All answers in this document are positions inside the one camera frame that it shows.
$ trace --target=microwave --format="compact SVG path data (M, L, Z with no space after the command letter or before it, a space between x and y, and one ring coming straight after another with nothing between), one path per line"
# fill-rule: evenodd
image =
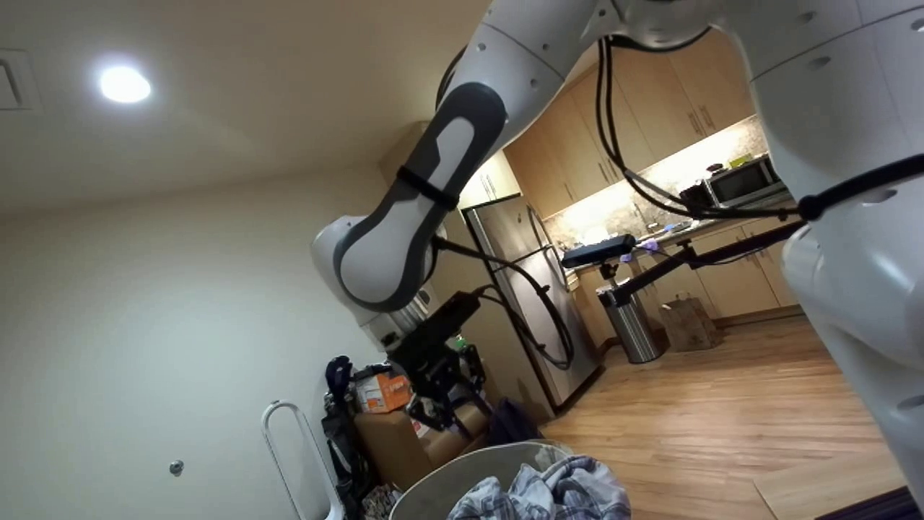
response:
M700 186L715 209L760 206L760 199L786 195L786 186L773 173L767 156L760 156L734 172L719 172Z

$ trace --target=recessed light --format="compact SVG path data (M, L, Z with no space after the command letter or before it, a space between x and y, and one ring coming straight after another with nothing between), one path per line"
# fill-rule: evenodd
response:
M152 87L137 68L108 63L97 74L97 94L113 104L145 104L152 95Z

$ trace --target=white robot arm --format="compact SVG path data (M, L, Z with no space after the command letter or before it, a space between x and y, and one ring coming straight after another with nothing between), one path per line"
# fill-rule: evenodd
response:
M924 0L492 0L381 206L318 234L334 295L377 342L409 332L442 218L579 53L604 35L669 49L706 26L739 42L794 196L924 153ZM786 276L924 507L920 218L924 179L865 189L788 244Z

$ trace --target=white wall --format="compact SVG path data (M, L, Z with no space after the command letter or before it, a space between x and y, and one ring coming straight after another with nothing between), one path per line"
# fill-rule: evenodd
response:
M326 360L371 360L308 240L368 209L376 183L299 176L3 222L0 518L290 518L257 419L277 396L318 419ZM318 477L299 501L321 510Z

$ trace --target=refrigerator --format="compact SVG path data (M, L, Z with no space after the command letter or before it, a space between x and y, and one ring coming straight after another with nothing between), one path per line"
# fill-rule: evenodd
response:
M544 295L563 323L559 332L549 319L544 303L521 276L517 276L501 264L485 260L485 269L497 293L501 295L501 300L508 300L513 312L521 316L531 336L539 345L544 345L544 352L555 362L566 360L566 345L559 336L570 339L575 360L566 371L559 371L518 336L518 347L526 351L550 410L559 414L579 396L579 390L585 390L595 383L595 377L601 374L601 360L591 347L591 339L585 332L585 323L579 322L578 308L570 303L566 271L559 267L556 250L550 247L550 238L543 219L536 218L536 212L526 206L521 196L505 196L505 199L464 209L461 219L482 254L517 264L539 286L544 286Z

